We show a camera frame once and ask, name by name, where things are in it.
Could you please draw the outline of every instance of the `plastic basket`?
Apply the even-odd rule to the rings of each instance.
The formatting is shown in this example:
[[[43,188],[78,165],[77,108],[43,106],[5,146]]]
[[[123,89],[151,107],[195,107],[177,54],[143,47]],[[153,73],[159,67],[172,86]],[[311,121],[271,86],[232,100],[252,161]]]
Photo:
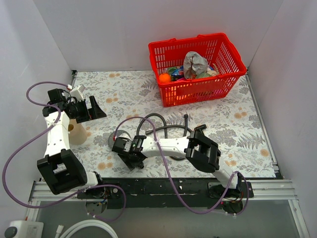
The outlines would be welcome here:
[[[238,51],[224,33],[152,42],[149,43],[149,50],[164,107],[223,98],[247,71]],[[167,72],[168,67],[183,65],[189,51],[196,51],[205,57],[209,65],[216,66],[220,74],[208,78],[160,83],[159,75]]]

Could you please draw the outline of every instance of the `table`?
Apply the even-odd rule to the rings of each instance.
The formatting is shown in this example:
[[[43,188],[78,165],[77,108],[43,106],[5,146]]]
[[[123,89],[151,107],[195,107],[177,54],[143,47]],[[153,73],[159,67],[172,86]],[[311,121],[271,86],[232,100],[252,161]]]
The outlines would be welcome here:
[[[159,113],[167,124],[184,124],[189,115],[188,127],[206,124],[205,135],[219,144],[221,156],[234,171],[245,177],[274,178],[272,155],[253,102],[245,76],[240,77],[229,94],[222,99],[164,108],[159,88],[152,71],[79,72],[75,86],[83,84],[84,96],[94,95],[107,117],[83,123],[88,139],[71,150],[85,169],[97,171],[107,178],[166,178],[161,157],[148,158],[143,169],[130,171],[123,161],[111,152],[108,137],[116,126],[131,116]],[[156,127],[162,126],[158,118],[151,118]],[[120,129],[135,135],[140,119],[127,121]],[[141,133],[152,129],[148,122]],[[169,138],[180,137],[181,129],[168,131]],[[174,178],[210,178],[211,174],[197,171],[187,160],[168,159]]]

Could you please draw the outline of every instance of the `orange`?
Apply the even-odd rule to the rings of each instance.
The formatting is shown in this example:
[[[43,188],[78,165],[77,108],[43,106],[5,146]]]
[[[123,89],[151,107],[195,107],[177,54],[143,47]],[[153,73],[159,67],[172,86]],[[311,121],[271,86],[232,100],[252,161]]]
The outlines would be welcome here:
[[[162,73],[158,78],[159,78],[159,81],[161,83],[170,83],[171,82],[171,78],[170,78],[168,73]]]

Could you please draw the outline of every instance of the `floral tablecloth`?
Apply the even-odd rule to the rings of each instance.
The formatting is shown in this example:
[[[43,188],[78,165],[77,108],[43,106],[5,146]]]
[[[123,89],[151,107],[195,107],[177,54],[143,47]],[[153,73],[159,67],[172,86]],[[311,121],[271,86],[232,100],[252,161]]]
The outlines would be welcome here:
[[[88,171],[97,171],[108,178],[167,177],[161,157],[148,158],[143,169],[130,171],[108,146],[108,137],[116,126],[131,116],[159,113],[167,124],[184,124],[189,115],[188,127],[206,124],[205,135],[219,144],[221,156],[234,171],[246,177],[275,177],[262,126],[247,84],[242,76],[227,97],[223,99],[164,108],[152,71],[79,72],[75,85],[83,84],[84,96],[94,95],[107,117],[83,123],[88,139],[80,146],[71,146]],[[158,118],[154,124],[162,125]],[[139,119],[130,120],[120,129],[134,136]],[[141,133],[151,129],[148,122]],[[182,129],[170,129],[169,138],[181,137]],[[211,174],[197,171],[187,160],[170,158],[168,166],[174,178],[207,178]]]

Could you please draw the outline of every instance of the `crumpled bag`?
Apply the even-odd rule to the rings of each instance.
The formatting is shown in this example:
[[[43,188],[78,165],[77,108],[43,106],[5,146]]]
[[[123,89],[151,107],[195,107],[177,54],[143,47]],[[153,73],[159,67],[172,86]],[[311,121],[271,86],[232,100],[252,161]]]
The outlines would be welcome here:
[[[197,52],[190,51],[185,56],[183,66],[185,78],[192,78],[193,75],[207,72],[208,61]]]

